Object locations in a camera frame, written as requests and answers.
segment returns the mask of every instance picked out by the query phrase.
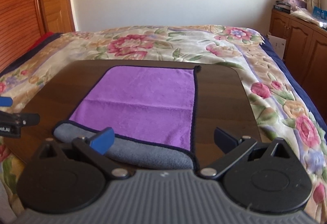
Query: brown tabletop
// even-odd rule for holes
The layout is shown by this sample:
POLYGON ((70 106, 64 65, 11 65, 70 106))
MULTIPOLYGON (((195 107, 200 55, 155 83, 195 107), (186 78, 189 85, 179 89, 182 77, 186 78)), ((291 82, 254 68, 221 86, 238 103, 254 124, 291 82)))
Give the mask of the brown tabletop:
MULTIPOLYGON (((40 114, 39 125, 22 128, 20 139, 5 138, 5 144, 20 159, 28 162, 40 143, 45 138, 52 137, 51 130, 55 124, 67 119, 99 78, 109 68, 118 65, 192 69, 199 64, 124 60, 73 62, 45 85, 24 108, 23 112, 40 114)), ((201 168, 223 156, 214 143, 213 133, 216 127, 236 138, 250 135, 261 141, 251 106, 234 69, 201 64, 197 82, 195 149, 201 168)))

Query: gray ribbed plastic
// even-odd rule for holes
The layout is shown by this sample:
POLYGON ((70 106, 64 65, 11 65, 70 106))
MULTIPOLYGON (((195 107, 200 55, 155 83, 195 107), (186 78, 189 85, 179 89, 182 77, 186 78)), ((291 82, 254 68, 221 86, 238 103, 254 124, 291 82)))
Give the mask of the gray ribbed plastic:
POLYGON ((192 170, 138 170, 113 181, 83 210, 46 215, 27 209, 14 224, 309 224, 303 211, 261 215, 233 203, 219 183, 192 170))

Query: red fabric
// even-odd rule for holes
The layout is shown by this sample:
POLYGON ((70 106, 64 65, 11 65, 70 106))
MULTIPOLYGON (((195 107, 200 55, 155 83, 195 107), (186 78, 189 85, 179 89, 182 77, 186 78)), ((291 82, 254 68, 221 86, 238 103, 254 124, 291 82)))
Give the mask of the red fabric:
POLYGON ((47 32, 46 34, 44 34, 43 36, 41 36, 26 52, 33 50, 36 46, 38 46, 41 42, 43 42, 47 37, 50 37, 51 35, 53 35, 53 32, 47 32))

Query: floral blanket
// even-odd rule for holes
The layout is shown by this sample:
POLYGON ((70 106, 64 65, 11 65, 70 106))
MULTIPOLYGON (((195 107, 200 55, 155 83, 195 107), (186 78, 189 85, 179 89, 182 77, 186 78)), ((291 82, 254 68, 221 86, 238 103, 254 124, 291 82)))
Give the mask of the floral blanket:
MULTIPOLYGON (((284 138, 306 168, 313 192, 306 212, 318 222, 327 220, 327 146, 317 124, 284 73, 260 47, 261 35, 225 26, 128 27, 97 33, 63 34, 37 55, 2 78, 0 94, 12 97, 8 112, 19 112, 62 68, 75 60, 134 59, 182 61, 234 68, 253 109, 263 141, 284 138)), ((15 213, 16 181, 23 165, 0 145, 1 181, 15 213)))

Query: silver screw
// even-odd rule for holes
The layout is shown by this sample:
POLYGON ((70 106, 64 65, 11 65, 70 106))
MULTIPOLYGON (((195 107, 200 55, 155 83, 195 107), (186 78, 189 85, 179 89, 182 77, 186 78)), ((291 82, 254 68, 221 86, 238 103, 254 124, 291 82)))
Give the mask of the silver screw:
POLYGON ((213 168, 204 168, 200 171, 201 175, 206 177, 212 177, 217 175, 217 171, 213 168))
POLYGON ((115 177, 125 177, 128 175, 128 170, 123 169, 123 168, 117 168, 117 169, 113 169, 111 171, 111 174, 114 175, 115 177))

